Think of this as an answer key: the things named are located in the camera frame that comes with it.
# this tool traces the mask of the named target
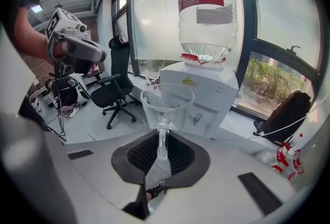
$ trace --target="floor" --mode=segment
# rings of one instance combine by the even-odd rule
[[[91,93],[98,87],[99,85],[93,86],[88,90],[88,92]],[[126,135],[149,128],[143,107],[141,105],[136,106],[135,104],[132,104],[126,109],[136,116],[137,121],[132,123],[130,116],[120,112],[112,123],[113,129],[116,131],[124,130],[120,131],[120,133],[125,133]],[[113,111],[108,111],[107,115],[103,116],[102,109],[97,107],[92,100],[89,100],[87,105],[80,108],[74,117],[64,118],[64,131],[66,135],[65,138],[67,140],[66,144],[119,137],[119,133],[114,130],[107,131],[106,128],[112,113]],[[49,127],[54,129],[57,133],[60,133],[61,129],[56,116],[56,110],[51,109],[51,111],[48,111],[47,115],[44,116],[44,119],[46,123],[49,122]]]

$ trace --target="shrubs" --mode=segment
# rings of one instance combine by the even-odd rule
[[[293,90],[301,90],[305,82],[292,73],[250,58],[244,84],[252,91],[276,103],[284,101]]]
[[[159,71],[160,69],[172,65],[179,61],[173,60],[139,60],[140,66],[148,66],[152,68],[155,72]]]

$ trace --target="black bag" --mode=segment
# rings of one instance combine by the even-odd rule
[[[310,96],[308,94],[300,91],[293,92],[273,111],[266,122],[255,124],[257,132],[263,131],[267,134],[277,131],[303,118],[311,107],[309,100]],[[266,135],[265,138],[276,145],[280,145],[282,141],[293,135],[303,122],[304,120],[301,120],[287,129]]]

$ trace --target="frosted glass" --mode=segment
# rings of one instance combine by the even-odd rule
[[[132,0],[133,39],[136,59],[182,60],[178,36],[178,0]],[[236,46],[226,57],[226,66],[236,70],[243,41],[242,0],[237,3]]]
[[[320,22],[314,0],[257,0],[258,38],[296,55],[316,68],[320,53]]]

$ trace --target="office chair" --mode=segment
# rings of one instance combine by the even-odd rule
[[[107,129],[111,129],[111,123],[116,115],[122,111],[132,117],[132,122],[136,122],[136,117],[130,113],[126,106],[135,103],[140,104],[139,101],[134,99],[129,93],[133,89],[133,84],[128,78],[127,69],[130,55],[130,45],[128,42],[124,43],[119,36],[114,37],[109,41],[111,49],[111,76],[98,81],[101,87],[91,93],[91,99],[98,107],[109,108],[103,109],[102,114],[105,116],[106,111],[114,110]],[[133,101],[127,103],[126,95],[130,96]]]

